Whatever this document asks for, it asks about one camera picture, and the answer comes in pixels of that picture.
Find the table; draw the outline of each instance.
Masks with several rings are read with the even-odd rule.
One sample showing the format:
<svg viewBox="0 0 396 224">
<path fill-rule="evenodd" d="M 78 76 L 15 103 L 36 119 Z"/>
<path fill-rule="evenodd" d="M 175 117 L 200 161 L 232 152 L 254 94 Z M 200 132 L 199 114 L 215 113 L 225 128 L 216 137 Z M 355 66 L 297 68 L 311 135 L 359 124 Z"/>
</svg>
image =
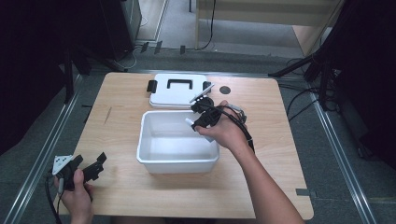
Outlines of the table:
<svg viewBox="0 0 396 224">
<path fill-rule="evenodd" d="M 228 100 L 247 114 L 256 155 L 285 191 L 304 219 L 313 216 L 301 164 L 274 79 L 207 77 L 215 83 L 209 96 L 218 104 Z M 254 218 L 248 186 L 238 162 L 228 149 L 211 173 L 152 175 L 136 159 L 142 115 L 153 110 L 146 88 L 150 74 L 109 73 L 93 105 L 75 155 L 86 167 L 105 152 L 105 170 L 95 187 L 95 214 L 137 217 Z M 231 93 L 219 92 L 228 86 Z M 61 206 L 60 213 L 67 211 Z"/>
<path fill-rule="evenodd" d="M 293 25 L 304 55 L 310 54 L 321 36 L 338 17 L 344 0 L 218 0 L 215 20 L 250 21 Z M 213 0 L 197 0 L 195 48 L 199 20 L 211 20 Z"/>
</svg>

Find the white plastic container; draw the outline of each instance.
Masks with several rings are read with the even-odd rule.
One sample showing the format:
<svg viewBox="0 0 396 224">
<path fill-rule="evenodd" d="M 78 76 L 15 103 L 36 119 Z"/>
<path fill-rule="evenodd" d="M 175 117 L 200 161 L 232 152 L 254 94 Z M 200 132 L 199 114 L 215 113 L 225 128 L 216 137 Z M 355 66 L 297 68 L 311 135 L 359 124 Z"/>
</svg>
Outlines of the white plastic container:
<svg viewBox="0 0 396 224">
<path fill-rule="evenodd" d="M 219 159 L 219 144 L 208 142 L 185 121 L 199 116 L 190 110 L 146 112 L 137 159 L 153 174 L 210 172 Z"/>
</svg>

